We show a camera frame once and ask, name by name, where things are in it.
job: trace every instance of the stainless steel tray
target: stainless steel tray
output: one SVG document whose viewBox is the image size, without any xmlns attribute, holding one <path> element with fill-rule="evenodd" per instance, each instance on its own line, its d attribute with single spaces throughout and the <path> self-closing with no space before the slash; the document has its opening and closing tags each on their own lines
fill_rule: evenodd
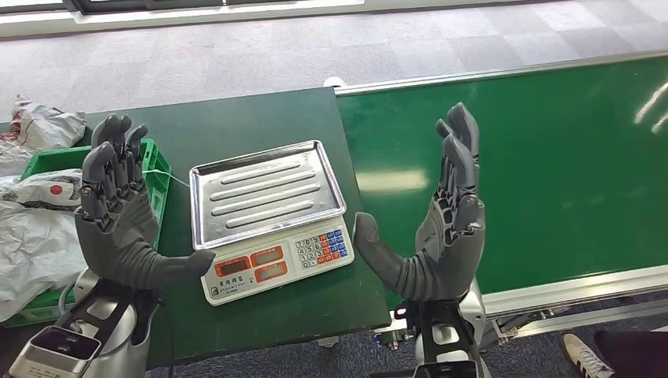
<svg viewBox="0 0 668 378">
<path fill-rule="evenodd" d="M 196 250 L 346 212 L 317 140 L 198 165 L 190 171 L 190 188 Z"/>
</svg>

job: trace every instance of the gray carpet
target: gray carpet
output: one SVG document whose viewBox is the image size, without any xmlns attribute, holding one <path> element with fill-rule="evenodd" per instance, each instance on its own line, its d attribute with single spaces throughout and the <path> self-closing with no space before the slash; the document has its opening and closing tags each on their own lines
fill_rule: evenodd
<svg viewBox="0 0 668 378">
<path fill-rule="evenodd" d="M 570 0 L 0 40 L 16 93 L 87 113 L 668 48 L 666 0 Z"/>
<path fill-rule="evenodd" d="M 668 298 L 668 291 L 651 295 L 611 299 L 573 307 L 569 313 L 581 313 L 596 309 L 625 306 L 649 300 Z M 577 328 L 568 332 L 552 332 L 543 335 L 512 339 L 503 345 L 493 344 L 482 350 L 481 355 L 495 378 L 576 378 L 572 364 L 560 349 L 562 336 L 573 333 L 594 351 L 593 336 L 596 331 L 651 331 L 668 325 L 668 314 L 627 321 L 615 321 Z M 359 332 L 341 336 L 332 348 L 316 343 L 300 343 L 277 346 L 264 350 L 230 354 L 210 358 L 194 364 L 177 366 L 175 377 L 202 378 L 352 378 L 366 377 L 370 372 L 412 369 L 415 366 L 414 344 L 400 344 L 399 350 L 390 351 L 372 341 L 372 332 Z M 166 378 L 167 369 L 155 369 L 150 378 Z"/>
</svg>

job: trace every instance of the green table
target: green table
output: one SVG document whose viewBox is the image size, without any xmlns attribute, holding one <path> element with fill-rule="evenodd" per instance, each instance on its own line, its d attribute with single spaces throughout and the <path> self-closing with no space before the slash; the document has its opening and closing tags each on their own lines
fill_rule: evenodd
<svg viewBox="0 0 668 378">
<path fill-rule="evenodd" d="M 668 57 L 609 60 L 337 91 L 388 244 L 414 253 L 439 175 L 434 122 L 462 101 L 481 129 L 488 314 L 665 288 Z"/>
<path fill-rule="evenodd" d="M 347 204 L 352 232 L 354 213 L 362 207 L 348 154 L 334 91 L 319 88 L 279 94 L 121 110 L 149 126 L 149 137 L 187 181 L 195 165 L 266 150 L 304 140 L 323 142 Z M 87 117 L 96 125 L 107 113 Z M 159 252 L 167 256 L 192 251 L 190 192 L 172 180 L 162 223 Z M 377 328 L 389 322 L 384 290 L 361 258 L 308 280 L 290 283 L 223 306 L 204 299 L 199 280 L 165 289 L 172 323 L 161 311 L 151 327 L 149 365 L 169 361 L 169 333 L 174 333 L 178 362 L 215 354 Z"/>
</svg>

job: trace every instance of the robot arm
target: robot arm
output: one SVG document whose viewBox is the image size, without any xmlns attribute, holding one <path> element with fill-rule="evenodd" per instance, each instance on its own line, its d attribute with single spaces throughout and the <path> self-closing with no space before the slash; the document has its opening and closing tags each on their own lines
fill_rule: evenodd
<svg viewBox="0 0 668 378">
<path fill-rule="evenodd" d="M 402 258 L 390 250 L 368 213 L 356 214 L 353 244 L 385 286 L 404 299 L 400 308 L 417 333 L 418 362 L 452 364 L 461 360 L 452 353 L 462 351 L 481 371 L 473 326 L 460 311 L 467 296 L 479 299 L 470 290 L 477 287 L 485 233 L 484 204 L 478 198 L 478 126 L 459 103 L 447 113 L 447 122 L 436 122 L 436 131 L 443 138 L 440 179 L 415 236 L 415 255 Z M 481 314 L 475 317 L 483 320 L 478 302 Z M 395 311 L 395 318 L 401 317 Z M 444 336 L 448 330 L 457 337 Z"/>
<path fill-rule="evenodd" d="M 93 288 L 54 326 L 28 341 L 9 369 L 16 378 L 143 374 L 150 319 L 162 284 L 198 278 L 214 253 L 188 257 L 158 254 L 158 221 L 150 207 L 141 171 L 143 124 L 112 115 L 94 130 L 83 161 L 81 206 L 76 230 L 88 268 L 98 277 Z"/>
</svg>

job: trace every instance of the gray robotic hand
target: gray robotic hand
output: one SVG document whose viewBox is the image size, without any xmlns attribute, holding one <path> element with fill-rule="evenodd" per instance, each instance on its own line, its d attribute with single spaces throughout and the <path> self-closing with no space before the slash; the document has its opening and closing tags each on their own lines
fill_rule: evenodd
<svg viewBox="0 0 668 378">
<path fill-rule="evenodd" d="M 459 103 L 438 120 L 443 138 L 439 185 L 415 235 L 416 253 L 401 258 L 380 239 L 376 220 L 357 213 L 355 251 L 385 286 L 416 302 L 466 295 L 484 246 L 484 204 L 478 198 L 478 126 Z"/>
<path fill-rule="evenodd" d="M 167 258 L 153 248 L 159 227 L 143 181 L 140 150 L 148 130 L 141 124 L 126 140 L 131 125 L 127 116 L 112 115 L 93 131 L 92 150 L 83 162 L 81 206 L 75 210 L 83 257 L 96 275 L 134 289 L 200 277 L 213 252 Z"/>
</svg>

